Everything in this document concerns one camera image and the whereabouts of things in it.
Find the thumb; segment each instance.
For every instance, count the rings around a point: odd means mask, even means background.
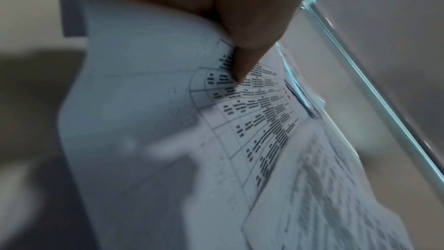
[[[243,82],[263,55],[274,45],[268,44],[255,49],[238,47],[234,51],[232,74],[237,82]]]

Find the gray surface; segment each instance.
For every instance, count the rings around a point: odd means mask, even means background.
[[[314,5],[441,167],[443,4],[444,0],[317,0]]]

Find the stack of paper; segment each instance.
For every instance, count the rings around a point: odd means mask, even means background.
[[[102,249],[413,249],[285,85],[278,49],[238,84],[213,22],[61,2],[89,50],[58,127]]]

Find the paper sheet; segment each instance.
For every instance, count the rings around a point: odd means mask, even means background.
[[[242,85],[224,31],[121,0],[62,0],[88,57],[59,115],[102,249],[246,249],[241,225],[308,118],[272,49]]]
[[[413,249],[401,220],[347,175],[320,122],[298,134],[244,224],[252,248]]]

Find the paper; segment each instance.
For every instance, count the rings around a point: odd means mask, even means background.
[[[296,138],[245,222],[254,250],[413,249],[399,218],[347,176],[318,121]]]
[[[210,21],[121,0],[62,11],[89,46],[58,127],[101,248],[246,249],[242,223],[308,118],[276,50],[237,86]]]

